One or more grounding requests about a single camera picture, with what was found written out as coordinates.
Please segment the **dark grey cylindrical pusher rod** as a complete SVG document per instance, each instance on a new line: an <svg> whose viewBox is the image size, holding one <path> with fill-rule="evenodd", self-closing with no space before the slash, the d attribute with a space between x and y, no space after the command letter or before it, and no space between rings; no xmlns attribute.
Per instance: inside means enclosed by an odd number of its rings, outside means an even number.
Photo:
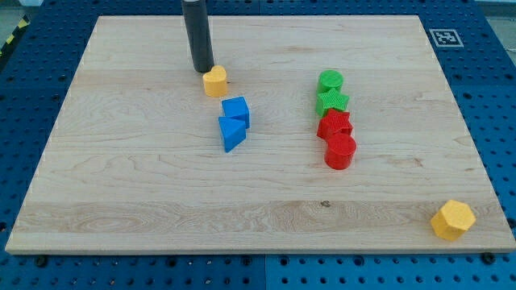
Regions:
<svg viewBox="0 0 516 290"><path fill-rule="evenodd" d="M181 0L193 67L207 73L214 66L209 19L205 0Z"/></svg>

